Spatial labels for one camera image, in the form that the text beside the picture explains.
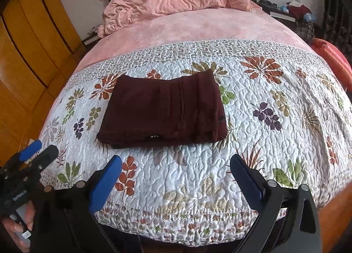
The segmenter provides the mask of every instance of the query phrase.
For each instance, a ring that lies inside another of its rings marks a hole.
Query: human hand
[[[25,211],[25,216],[24,216],[24,222],[26,223],[28,229],[32,231],[33,229],[33,220],[34,220],[34,206],[31,201],[27,203],[26,211]],[[25,243],[24,241],[20,240],[18,235],[16,233],[23,233],[23,226],[21,224],[16,223],[14,220],[11,218],[7,217],[2,220],[2,223],[7,230],[8,234],[11,236],[15,244],[18,246],[18,248],[21,249],[22,252],[27,253],[29,252],[29,244]]]

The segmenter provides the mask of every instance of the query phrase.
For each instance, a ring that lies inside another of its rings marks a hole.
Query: maroon clothing
[[[97,138],[114,148],[222,140],[224,107],[211,70],[172,80],[117,79]]]

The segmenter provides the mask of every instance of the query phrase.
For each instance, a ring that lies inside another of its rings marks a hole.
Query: blue gripper pad
[[[250,208],[259,213],[262,212],[264,208],[262,204],[264,192],[260,189],[252,175],[258,171],[250,169],[238,154],[231,157],[230,170]]]
[[[19,160],[24,162],[28,160],[31,156],[33,156],[36,152],[38,152],[42,148],[42,142],[39,140],[35,140],[31,143],[27,148],[21,151],[19,154]]]
[[[121,174],[121,158],[117,155],[113,156],[103,171],[104,174],[101,179],[97,182],[95,188],[90,192],[89,212],[91,214],[94,214],[94,212],[103,208],[112,188]]]

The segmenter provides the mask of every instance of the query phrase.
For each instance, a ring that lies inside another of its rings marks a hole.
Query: red cloth
[[[313,39],[310,47],[326,60],[341,84],[352,91],[352,69],[342,52],[333,44],[319,38]]]
[[[114,148],[216,142],[227,135],[211,70],[169,81],[117,79],[97,138]]]
[[[301,19],[306,13],[312,12],[305,5],[300,7],[288,6],[287,8],[290,11],[290,14],[294,15],[296,19]]]

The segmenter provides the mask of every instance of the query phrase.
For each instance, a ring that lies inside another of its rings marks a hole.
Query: white quilted bedspread
[[[119,75],[173,79],[208,68],[225,108],[225,140],[162,149],[112,149],[96,140]],[[72,75],[40,136],[44,148],[59,148],[42,183],[71,187],[117,154],[123,171],[96,213],[100,223],[188,246],[232,241],[257,213],[229,172],[231,156],[238,152],[282,186],[307,184],[322,207],[352,180],[351,121],[351,103],[318,55],[264,41],[169,44]]]

